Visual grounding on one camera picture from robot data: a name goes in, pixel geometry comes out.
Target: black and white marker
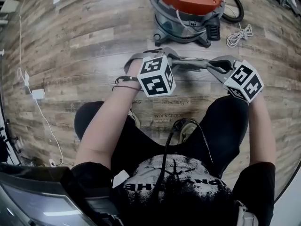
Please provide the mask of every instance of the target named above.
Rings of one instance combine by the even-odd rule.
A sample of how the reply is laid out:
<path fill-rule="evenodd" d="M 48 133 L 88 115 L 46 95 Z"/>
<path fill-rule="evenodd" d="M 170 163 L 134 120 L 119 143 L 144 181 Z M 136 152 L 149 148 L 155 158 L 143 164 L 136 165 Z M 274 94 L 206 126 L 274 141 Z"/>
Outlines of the black and white marker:
<path fill-rule="evenodd" d="M 147 97 L 171 95 L 175 81 L 167 57 L 147 57 L 143 59 L 137 76 Z"/>
<path fill-rule="evenodd" d="M 235 67 L 234 73 L 224 83 L 224 88 L 233 97 L 250 103 L 262 90 L 263 82 L 256 69 L 247 61 L 236 61 Z"/>

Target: wood-look vinyl floor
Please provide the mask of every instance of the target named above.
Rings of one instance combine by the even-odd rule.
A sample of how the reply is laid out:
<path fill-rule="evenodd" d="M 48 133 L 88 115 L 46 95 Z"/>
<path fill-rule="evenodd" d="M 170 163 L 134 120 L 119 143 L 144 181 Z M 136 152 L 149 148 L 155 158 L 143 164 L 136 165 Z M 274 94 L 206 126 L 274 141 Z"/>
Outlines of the wood-look vinyl floor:
<path fill-rule="evenodd" d="M 277 141 L 277 196 L 301 158 L 301 21 L 274 0 L 241 2 L 245 9 L 241 25 L 251 24 L 254 36 L 241 40 L 236 48 L 226 46 L 226 37 L 239 26 L 225 22 L 221 24 L 222 39 L 210 48 L 174 42 L 166 46 L 182 56 L 211 59 L 233 55 L 257 68 L 265 84 L 263 94 Z M 49 158 L 59 162 L 58 147 L 16 75 L 18 12 L 9 15 L 0 35 L 1 48 L 5 49 L 1 61 L 4 112 L 13 135 L 20 138 L 22 154 L 41 158 L 49 165 Z M 62 147 L 65 162 L 74 161 L 79 146 L 73 127 L 76 110 L 85 102 L 105 100 L 115 79 L 123 74 L 124 62 L 133 53 L 155 48 L 153 18 L 149 0 L 61 0 L 55 5 L 53 0 L 27 0 L 24 4 L 22 70 L 30 76 L 31 89 L 45 89 L 46 98 L 39 105 Z M 226 95 L 222 85 L 206 71 L 179 73 L 175 80 L 173 96 L 148 99 L 140 93 L 133 102 L 141 130 L 162 145 L 177 118 L 200 121 L 207 107 Z M 230 187 L 248 166 L 248 147 L 247 132 L 239 156 L 223 176 Z"/>

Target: thigh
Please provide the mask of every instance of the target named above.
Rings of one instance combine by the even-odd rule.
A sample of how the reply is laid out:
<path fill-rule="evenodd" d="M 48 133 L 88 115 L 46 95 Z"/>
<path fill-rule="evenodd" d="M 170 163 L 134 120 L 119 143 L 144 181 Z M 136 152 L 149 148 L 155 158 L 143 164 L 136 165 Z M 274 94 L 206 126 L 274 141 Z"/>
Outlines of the thigh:
<path fill-rule="evenodd" d="M 239 154 L 239 146 L 248 127 L 248 105 L 231 96 L 215 100 L 208 108 L 200 126 L 207 140 L 215 172 L 221 176 Z M 196 128 L 183 150 L 210 167 L 211 159 L 202 132 Z"/>
<path fill-rule="evenodd" d="M 102 104 L 103 102 L 86 103 L 77 111 L 74 128 L 80 140 Z M 131 174 L 139 163 L 163 153 L 164 147 L 140 131 L 135 126 L 135 121 L 128 116 L 112 156 L 111 171 L 113 175 L 122 170 Z"/>

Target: white power cord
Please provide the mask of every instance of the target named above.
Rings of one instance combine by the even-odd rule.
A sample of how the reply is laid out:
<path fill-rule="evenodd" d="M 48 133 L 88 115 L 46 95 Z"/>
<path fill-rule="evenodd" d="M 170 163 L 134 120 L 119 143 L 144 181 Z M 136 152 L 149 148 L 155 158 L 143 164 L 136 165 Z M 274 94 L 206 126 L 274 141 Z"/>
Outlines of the white power cord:
<path fill-rule="evenodd" d="M 191 30 L 188 26 L 186 26 L 186 25 L 183 23 L 182 19 L 180 18 L 180 15 L 179 15 L 179 10 L 177 10 L 176 13 L 177 13 L 177 18 L 179 19 L 179 21 L 180 21 L 180 23 L 182 24 L 182 26 L 183 26 L 184 28 L 186 28 L 190 33 L 196 34 L 196 33 L 202 33 L 202 32 L 205 32 L 205 31 L 206 31 L 206 29 L 203 29 L 202 31 L 197 31 L 197 30 L 193 30 L 193 29 Z"/>
<path fill-rule="evenodd" d="M 32 95 L 32 91 L 31 91 L 30 88 L 29 88 L 29 81 L 28 81 L 28 80 L 29 80 L 29 75 L 28 75 L 27 71 L 25 71 L 25 78 L 24 78 L 23 75 L 22 75 L 22 59 L 21 59 L 22 22 L 21 22 L 21 13 L 22 13 L 22 8 L 23 8 L 24 3 L 25 3 L 25 0 L 23 0 L 23 3 L 22 3 L 21 8 L 20 8 L 20 12 L 19 12 L 19 23 L 20 23 L 19 59 L 20 59 L 20 67 L 18 67 L 18 70 L 17 70 L 17 77 L 18 77 L 18 80 L 22 78 L 22 80 L 24 81 L 25 86 L 28 88 L 30 94 Z M 55 139 L 58 148 L 60 149 L 60 153 L 61 153 L 61 156 L 62 156 L 62 160 L 60 160 L 60 166 L 62 166 L 62 164 L 63 164 L 63 162 L 64 162 L 64 157 L 63 157 L 63 153 L 62 153 L 60 144 L 58 143 L 58 141 L 57 141 L 55 135 L 53 134 L 53 131 L 52 131 L 51 127 L 50 127 L 50 124 L 49 124 L 48 120 L 45 118 L 43 112 L 41 111 L 41 108 L 40 108 L 40 106 L 39 106 L 39 104 L 38 104 L 37 99 L 34 99 L 34 101 L 36 102 L 36 104 L 37 104 L 37 106 L 38 106 L 38 108 L 39 108 L 39 110 L 40 110 L 40 112 L 41 112 L 42 117 L 43 117 L 43 118 L 45 119 L 45 121 L 47 122 L 47 124 L 48 124 L 48 126 L 49 126 L 49 129 L 50 129 L 50 132 L 51 132 L 53 138 Z"/>
<path fill-rule="evenodd" d="M 250 24 L 248 24 L 248 26 L 245 29 L 241 28 L 240 23 L 238 24 L 239 24 L 240 31 L 227 36 L 227 45 L 229 48 L 236 47 L 236 45 L 238 45 L 241 38 L 248 40 L 248 37 L 253 36 L 252 26 Z"/>

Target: black vacuum hose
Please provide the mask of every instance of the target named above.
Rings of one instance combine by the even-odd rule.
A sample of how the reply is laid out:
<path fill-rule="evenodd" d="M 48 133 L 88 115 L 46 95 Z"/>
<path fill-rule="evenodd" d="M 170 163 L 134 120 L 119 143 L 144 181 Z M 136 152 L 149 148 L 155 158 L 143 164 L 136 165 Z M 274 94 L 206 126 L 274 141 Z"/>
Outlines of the black vacuum hose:
<path fill-rule="evenodd" d="M 243 20 L 244 18 L 244 8 L 243 8 L 243 5 L 241 4 L 240 0 L 234 0 L 237 7 L 238 7 L 238 10 L 239 10 L 239 15 L 238 17 L 231 17 L 231 16 L 228 16 L 226 15 L 225 13 L 222 15 L 222 18 L 225 19 L 226 21 L 230 22 L 230 23 L 238 23 L 240 22 L 241 20 Z"/>

